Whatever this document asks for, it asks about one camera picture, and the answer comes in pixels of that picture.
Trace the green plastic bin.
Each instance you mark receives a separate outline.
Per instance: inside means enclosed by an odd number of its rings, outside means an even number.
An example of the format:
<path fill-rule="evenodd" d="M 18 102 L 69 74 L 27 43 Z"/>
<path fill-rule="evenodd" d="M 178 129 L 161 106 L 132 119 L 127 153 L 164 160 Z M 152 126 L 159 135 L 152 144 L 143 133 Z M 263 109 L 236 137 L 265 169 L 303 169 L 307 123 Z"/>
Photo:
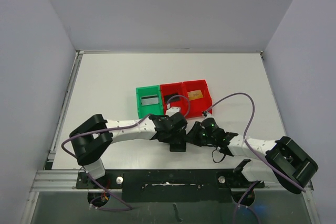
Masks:
<path fill-rule="evenodd" d="M 164 114 L 159 85 L 136 88 L 136 101 L 139 119 L 147 114 Z"/>

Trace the red plastic bin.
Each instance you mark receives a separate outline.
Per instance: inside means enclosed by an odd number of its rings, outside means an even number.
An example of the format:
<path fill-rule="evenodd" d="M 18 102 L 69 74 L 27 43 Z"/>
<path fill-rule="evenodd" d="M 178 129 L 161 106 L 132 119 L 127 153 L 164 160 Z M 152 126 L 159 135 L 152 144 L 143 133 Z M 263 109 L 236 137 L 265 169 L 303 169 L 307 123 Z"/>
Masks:
<path fill-rule="evenodd" d="M 190 101 L 190 111 L 187 118 L 202 116 L 202 112 L 213 105 L 206 80 L 185 81 L 183 85 Z"/>
<path fill-rule="evenodd" d="M 160 91 L 164 113 L 166 113 L 167 105 L 169 104 L 170 106 L 179 107 L 186 118 L 190 115 L 191 106 L 182 82 L 161 84 Z"/>

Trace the black leather card holder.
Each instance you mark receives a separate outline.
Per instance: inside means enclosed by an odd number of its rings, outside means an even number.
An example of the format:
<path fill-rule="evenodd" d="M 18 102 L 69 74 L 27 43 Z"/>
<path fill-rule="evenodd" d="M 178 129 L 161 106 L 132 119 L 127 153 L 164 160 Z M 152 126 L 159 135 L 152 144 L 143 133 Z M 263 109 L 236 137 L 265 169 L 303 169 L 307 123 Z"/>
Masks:
<path fill-rule="evenodd" d="M 186 143 L 171 143 L 170 144 L 170 152 L 186 152 Z"/>

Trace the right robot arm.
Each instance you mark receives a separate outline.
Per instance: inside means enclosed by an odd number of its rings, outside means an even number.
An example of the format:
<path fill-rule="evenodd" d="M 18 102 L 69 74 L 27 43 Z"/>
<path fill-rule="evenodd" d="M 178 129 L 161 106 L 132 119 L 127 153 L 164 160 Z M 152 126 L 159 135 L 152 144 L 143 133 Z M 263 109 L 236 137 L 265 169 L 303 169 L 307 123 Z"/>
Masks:
<path fill-rule="evenodd" d="M 300 194 L 318 171 L 317 163 L 293 139 L 283 136 L 278 140 L 245 140 L 242 135 L 224 131 L 214 118 L 195 122 L 186 141 L 197 146 L 212 146 L 227 156 L 262 161 L 261 166 L 246 164 L 235 171 L 234 182 L 241 187 L 259 180 L 279 183 L 289 192 Z"/>

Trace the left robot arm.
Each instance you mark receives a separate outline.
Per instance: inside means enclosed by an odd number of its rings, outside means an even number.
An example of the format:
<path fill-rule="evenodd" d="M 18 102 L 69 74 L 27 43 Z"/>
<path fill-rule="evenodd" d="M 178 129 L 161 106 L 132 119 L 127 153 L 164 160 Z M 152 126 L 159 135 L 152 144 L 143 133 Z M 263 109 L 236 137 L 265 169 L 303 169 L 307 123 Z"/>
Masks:
<path fill-rule="evenodd" d="M 148 114 L 142 119 L 128 121 L 106 120 L 102 114 L 95 114 L 73 130 L 69 138 L 78 165 L 88 174 L 88 182 L 100 188 L 107 181 L 101 156 L 111 144 L 130 140 L 180 144 L 186 126 L 187 120 L 180 112 Z"/>

